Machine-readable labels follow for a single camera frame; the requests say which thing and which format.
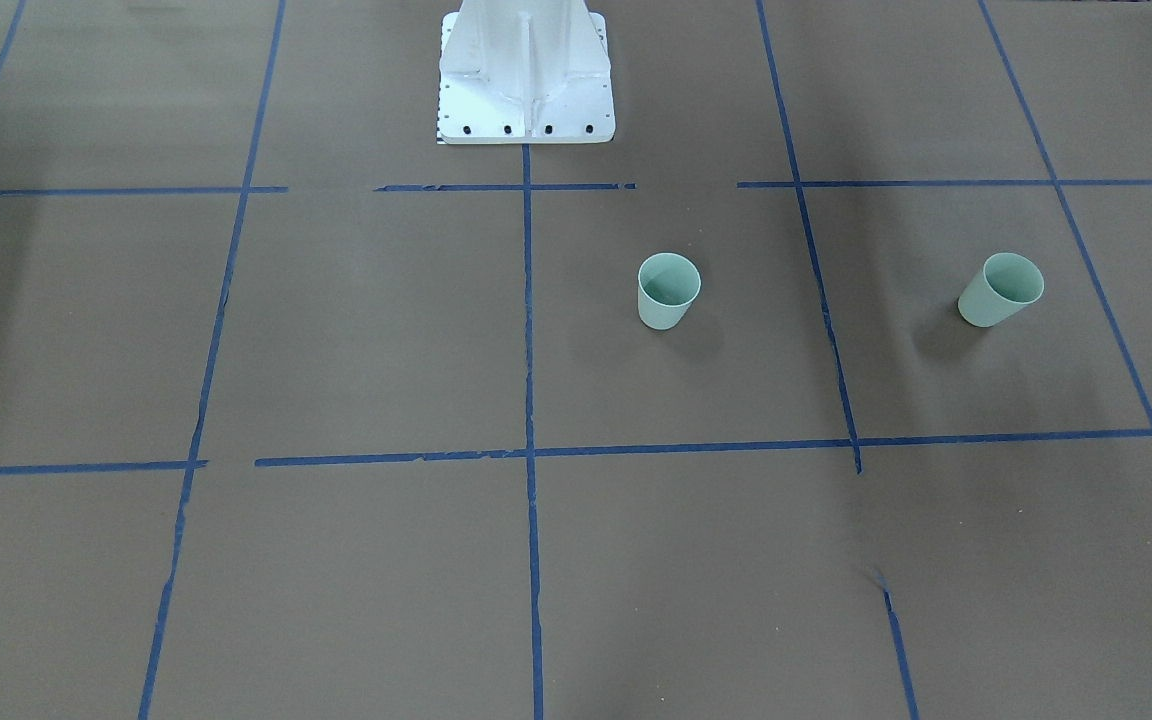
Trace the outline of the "green cup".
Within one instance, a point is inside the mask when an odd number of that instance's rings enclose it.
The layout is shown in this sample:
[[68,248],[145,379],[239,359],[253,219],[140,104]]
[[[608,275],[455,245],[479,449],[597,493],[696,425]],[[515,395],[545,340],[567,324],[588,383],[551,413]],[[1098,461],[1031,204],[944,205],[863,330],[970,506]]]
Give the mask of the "green cup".
[[1043,272],[1032,260],[1016,252],[996,252],[960,293],[957,313],[973,327],[995,327],[1041,300],[1044,288]]
[[637,313],[653,331],[676,327],[702,291],[702,274],[685,256],[657,252],[636,274]]

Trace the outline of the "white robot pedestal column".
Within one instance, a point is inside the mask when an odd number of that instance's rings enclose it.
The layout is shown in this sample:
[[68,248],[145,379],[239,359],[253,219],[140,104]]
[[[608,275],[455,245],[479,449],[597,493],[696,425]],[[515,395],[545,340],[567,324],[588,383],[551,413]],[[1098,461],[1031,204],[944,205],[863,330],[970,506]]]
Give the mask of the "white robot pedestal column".
[[607,143],[609,33],[585,1],[463,1],[440,26],[435,141]]

